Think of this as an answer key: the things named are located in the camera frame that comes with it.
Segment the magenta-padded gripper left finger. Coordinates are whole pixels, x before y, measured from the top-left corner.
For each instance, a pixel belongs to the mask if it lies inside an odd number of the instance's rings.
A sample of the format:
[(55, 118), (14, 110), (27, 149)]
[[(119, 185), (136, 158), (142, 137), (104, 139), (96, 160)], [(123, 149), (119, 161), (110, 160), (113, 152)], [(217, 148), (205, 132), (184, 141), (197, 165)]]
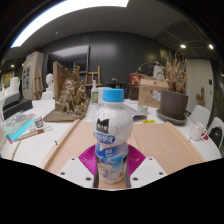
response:
[(90, 146), (78, 157), (70, 157), (58, 176), (84, 188), (97, 188), (99, 176), (95, 146)]

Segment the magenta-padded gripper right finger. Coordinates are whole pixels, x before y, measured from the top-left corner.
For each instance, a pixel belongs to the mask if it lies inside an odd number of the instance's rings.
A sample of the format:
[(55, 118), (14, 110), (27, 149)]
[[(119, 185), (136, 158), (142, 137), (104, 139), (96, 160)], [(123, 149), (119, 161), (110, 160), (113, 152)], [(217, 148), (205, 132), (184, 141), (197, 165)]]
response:
[(127, 188), (140, 188), (166, 175), (167, 173), (154, 157), (146, 157), (134, 146), (129, 146), (125, 174)]

